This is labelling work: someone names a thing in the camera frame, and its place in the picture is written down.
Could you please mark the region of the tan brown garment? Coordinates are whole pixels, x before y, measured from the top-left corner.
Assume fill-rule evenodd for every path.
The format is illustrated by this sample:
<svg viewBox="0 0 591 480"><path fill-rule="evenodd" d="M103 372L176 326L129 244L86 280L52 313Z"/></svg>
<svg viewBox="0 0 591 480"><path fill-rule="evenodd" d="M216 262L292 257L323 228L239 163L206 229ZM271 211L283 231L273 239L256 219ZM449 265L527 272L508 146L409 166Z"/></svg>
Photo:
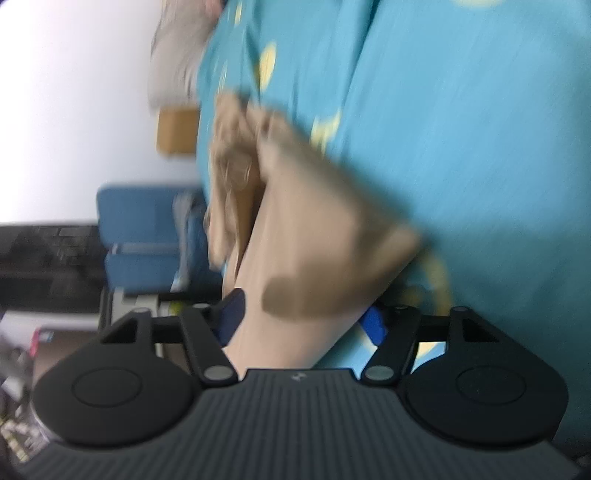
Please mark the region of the tan brown garment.
<svg viewBox="0 0 591 480"><path fill-rule="evenodd" d="M245 294L224 349L239 374L314 366L421 247L282 114L230 92L215 100L209 179L209 262Z"/></svg>

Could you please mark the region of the blue covered chair near bed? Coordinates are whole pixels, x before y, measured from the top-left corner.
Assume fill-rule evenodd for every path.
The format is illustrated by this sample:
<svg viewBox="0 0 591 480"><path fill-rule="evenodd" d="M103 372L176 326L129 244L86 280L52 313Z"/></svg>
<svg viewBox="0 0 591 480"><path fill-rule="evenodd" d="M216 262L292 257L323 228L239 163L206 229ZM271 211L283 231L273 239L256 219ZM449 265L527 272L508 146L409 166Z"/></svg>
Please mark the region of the blue covered chair near bed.
<svg viewBox="0 0 591 480"><path fill-rule="evenodd" d="M200 186L108 185L96 206L110 288L221 296L221 274L208 261Z"/></svg>

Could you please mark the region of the tan bed headboard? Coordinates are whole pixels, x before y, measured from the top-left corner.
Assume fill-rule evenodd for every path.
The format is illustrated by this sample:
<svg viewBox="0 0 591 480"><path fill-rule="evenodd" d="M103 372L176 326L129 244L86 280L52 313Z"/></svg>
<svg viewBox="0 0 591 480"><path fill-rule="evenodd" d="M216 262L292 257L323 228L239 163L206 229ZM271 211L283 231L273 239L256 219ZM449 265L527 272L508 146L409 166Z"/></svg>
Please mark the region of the tan bed headboard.
<svg viewBox="0 0 591 480"><path fill-rule="evenodd" d="M157 151L168 157L195 155L199 115L199 109L193 107L160 109L156 132Z"/></svg>

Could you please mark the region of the teal smiley bed sheet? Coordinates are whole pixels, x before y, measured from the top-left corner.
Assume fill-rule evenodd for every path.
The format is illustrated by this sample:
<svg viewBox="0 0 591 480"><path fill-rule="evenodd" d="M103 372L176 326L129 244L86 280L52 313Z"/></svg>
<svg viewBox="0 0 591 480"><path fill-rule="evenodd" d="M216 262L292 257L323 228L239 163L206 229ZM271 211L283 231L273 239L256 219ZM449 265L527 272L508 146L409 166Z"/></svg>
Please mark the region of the teal smiley bed sheet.
<svg viewBox="0 0 591 480"><path fill-rule="evenodd" d="M563 376L555 441L588 452L588 2L228 1L197 88L204 181L218 92L283 112L425 234L411 294Z"/></svg>

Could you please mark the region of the grey pillow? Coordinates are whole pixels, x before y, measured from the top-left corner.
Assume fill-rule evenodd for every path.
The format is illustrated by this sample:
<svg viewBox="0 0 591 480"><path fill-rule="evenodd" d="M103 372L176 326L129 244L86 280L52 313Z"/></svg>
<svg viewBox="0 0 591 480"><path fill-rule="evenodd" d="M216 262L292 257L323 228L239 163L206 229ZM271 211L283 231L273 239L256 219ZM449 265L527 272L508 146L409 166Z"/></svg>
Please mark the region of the grey pillow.
<svg viewBox="0 0 591 480"><path fill-rule="evenodd" d="M198 104L197 75L224 1L168 0L153 35L147 80L154 110Z"/></svg>

